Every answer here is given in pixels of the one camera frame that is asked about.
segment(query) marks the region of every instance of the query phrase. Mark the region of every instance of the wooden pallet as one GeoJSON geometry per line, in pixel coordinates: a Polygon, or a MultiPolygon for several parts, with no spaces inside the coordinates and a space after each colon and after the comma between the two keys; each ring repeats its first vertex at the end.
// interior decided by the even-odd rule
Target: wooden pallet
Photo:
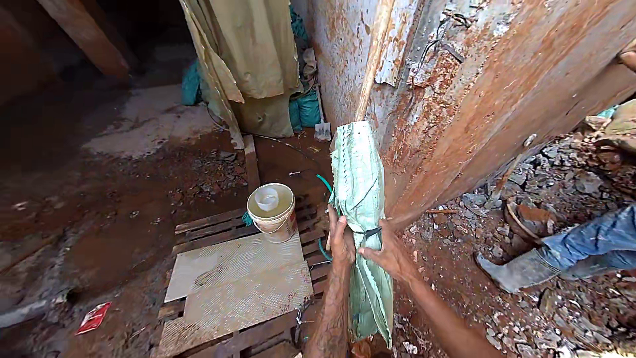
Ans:
{"type": "MultiPolygon", "coordinates": [[[[322,230],[315,228],[315,223],[318,221],[316,207],[309,205],[303,198],[297,198],[296,202],[296,219],[303,257],[310,268],[314,297],[316,300],[320,300],[326,289],[327,274],[331,269],[331,264],[316,265],[325,261],[318,248],[318,239],[321,239],[324,244],[326,235],[322,230]]],[[[181,237],[177,241],[178,244],[172,248],[172,253],[176,256],[181,252],[256,234],[258,230],[254,226],[245,226],[243,223],[244,213],[244,209],[237,209],[178,225],[175,228],[175,234],[181,235],[181,237]]],[[[163,325],[183,316],[185,303],[185,297],[164,303],[159,309],[158,320],[163,325]]],[[[296,327],[296,314],[297,311],[283,314],[199,345],[176,357],[250,357],[281,341],[293,341],[291,331],[296,327]]]]}

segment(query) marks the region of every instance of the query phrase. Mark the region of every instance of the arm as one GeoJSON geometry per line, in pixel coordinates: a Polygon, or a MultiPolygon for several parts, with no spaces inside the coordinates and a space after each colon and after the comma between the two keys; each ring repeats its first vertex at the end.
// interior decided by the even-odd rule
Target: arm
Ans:
{"type": "Polygon", "coordinates": [[[347,218],[337,219],[329,205],[329,232],[333,262],[328,276],[328,288],[322,300],[322,310],[315,331],[307,343],[305,357],[345,357],[347,355],[347,324],[349,322],[349,278],[356,259],[353,236],[347,228],[347,218]]]}
{"type": "Polygon", "coordinates": [[[468,328],[461,319],[435,292],[424,283],[417,268],[404,247],[397,241],[393,230],[384,220],[382,226],[382,249],[360,248],[367,259],[375,261],[393,279],[405,284],[420,310],[431,324],[431,330],[450,358],[502,357],[488,341],[475,330],[468,328]]]}

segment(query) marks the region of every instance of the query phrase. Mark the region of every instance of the shovel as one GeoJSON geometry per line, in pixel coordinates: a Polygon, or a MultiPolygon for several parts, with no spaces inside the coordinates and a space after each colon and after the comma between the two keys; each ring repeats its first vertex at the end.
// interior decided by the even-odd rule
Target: shovel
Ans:
{"type": "Polygon", "coordinates": [[[320,123],[315,125],[314,139],[317,141],[330,141],[331,140],[331,123],[326,123],[324,121],[324,114],[322,113],[322,100],[320,99],[320,85],[316,86],[316,95],[318,97],[320,123]]]}

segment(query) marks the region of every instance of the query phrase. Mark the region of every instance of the rubber boot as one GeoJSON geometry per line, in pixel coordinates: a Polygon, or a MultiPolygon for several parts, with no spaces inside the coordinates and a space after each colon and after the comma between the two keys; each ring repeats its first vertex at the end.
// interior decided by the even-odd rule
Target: rubber boot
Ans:
{"type": "Polygon", "coordinates": [[[619,268],[608,265],[607,259],[604,256],[605,255],[593,255],[580,260],[576,263],[576,265],[561,273],[559,277],[565,280],[574,281],[581,278],[600,276],[620,270],[619,268]]]}
{"type": "Polygon", "coordinates": [[[524,287],[538,285],[560,273],[539,256],[537,249],[532,249],[505,265],[495,265],[481,254],[475,260],[490,279],[508,293],[517,293],[524,287]]]}

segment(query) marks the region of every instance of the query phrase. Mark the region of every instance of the jeans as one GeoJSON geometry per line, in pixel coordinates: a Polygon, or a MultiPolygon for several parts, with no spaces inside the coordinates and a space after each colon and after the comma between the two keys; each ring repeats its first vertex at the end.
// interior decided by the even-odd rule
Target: jeans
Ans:
{"type": "Polygon", "coordinates": [[[636,268],[636,204],[542,241],[539,255],[561,272],[594,255],[599,255],[594,259],[597,265],[636,268]]]}

